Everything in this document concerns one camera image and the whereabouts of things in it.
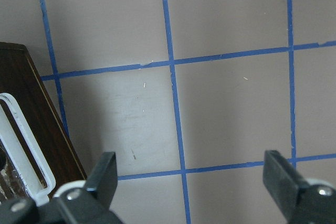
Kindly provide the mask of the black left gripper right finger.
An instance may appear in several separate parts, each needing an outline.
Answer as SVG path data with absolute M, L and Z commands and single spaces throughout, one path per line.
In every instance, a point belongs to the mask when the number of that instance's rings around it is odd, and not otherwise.
M 264 186 L 287 223 L 335 223 L 335 186 L 303 177 L 277 150 L 264 152 Z

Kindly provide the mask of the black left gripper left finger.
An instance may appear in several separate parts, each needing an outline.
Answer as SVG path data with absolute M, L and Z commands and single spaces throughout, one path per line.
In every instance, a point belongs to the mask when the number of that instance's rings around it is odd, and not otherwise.
M 117 223 L 110 205 L 117 188 L 115 152 L 104 152 L 82 186 L 67 187 L 57 197 L 65 223 Z

